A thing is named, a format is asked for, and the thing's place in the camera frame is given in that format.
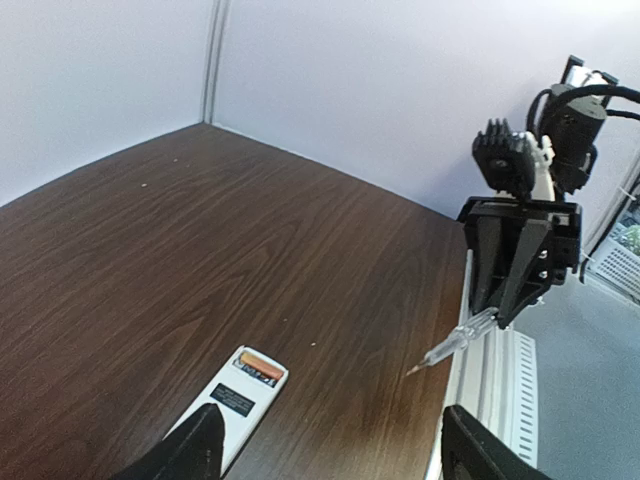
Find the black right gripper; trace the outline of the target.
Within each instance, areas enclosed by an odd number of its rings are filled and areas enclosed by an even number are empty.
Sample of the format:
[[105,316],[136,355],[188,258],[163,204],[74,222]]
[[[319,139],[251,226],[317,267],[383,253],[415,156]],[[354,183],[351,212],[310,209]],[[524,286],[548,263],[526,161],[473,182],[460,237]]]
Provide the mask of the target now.
[[462,207],[462,223],[474,252],[472,312],[499,307],[502,330],[547,278],[562,285],[578,269],[582,210],[575,203],[475,196]]

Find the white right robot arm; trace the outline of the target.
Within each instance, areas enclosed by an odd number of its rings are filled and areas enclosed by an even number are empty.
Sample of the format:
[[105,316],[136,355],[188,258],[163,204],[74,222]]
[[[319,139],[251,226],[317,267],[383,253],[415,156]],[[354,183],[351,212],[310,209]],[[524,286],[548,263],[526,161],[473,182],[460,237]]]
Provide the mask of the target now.
[[610,118],[638,119],[610,108],[638,91],[569,56],[559,82],[533,99],[521,131],[491,119],[471,153],[492,197],[472,196],[458,215],[472,253],[467,326],[506,329],[569,274],[582,274],[582,209],[568,196],[589,181],[596,139]]

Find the clear handle screwdriver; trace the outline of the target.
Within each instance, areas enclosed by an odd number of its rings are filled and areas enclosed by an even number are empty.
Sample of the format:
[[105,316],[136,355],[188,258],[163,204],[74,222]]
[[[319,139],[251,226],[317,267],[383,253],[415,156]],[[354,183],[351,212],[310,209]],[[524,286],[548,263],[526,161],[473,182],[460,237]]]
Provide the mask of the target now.
[[406,372],[406,376],[435,366],[456,352],[466,349],[473,341],[486,336],[496,327],[497,314],[497,307],[488,307],[464,320],[442,342],[427,351],[421,360]]

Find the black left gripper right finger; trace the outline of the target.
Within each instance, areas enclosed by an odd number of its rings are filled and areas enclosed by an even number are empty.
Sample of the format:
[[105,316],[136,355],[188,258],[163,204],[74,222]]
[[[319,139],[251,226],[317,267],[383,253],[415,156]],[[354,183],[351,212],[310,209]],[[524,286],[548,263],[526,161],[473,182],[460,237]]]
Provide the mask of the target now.
[[461,405],[444,409],[441,434],[444,480],[543,480]]

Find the white remote control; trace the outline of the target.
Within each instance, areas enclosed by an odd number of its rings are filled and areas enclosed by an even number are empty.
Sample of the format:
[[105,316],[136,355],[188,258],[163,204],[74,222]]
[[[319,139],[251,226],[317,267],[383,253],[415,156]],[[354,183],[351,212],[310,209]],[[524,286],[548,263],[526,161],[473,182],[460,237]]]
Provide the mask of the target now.
[[[284,372],[282,378],[274,380],[262,376],[244,365],[240,356],[245,351],[280,368]],[[173,427],[177,428],[202,405],[216,404],[222,413],[225,425],[222,471],[226,472],[257,428],[288,377],[289,370],[280,363],[253,348],[240,346],[196,396]]]

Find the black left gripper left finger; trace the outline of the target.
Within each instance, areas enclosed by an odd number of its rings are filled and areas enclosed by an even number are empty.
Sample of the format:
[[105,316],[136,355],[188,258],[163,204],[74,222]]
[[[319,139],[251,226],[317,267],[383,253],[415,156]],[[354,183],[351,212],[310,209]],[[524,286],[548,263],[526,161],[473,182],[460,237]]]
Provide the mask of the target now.
[[221,479],[225,425],[216,404],[199,407],[113,479]]

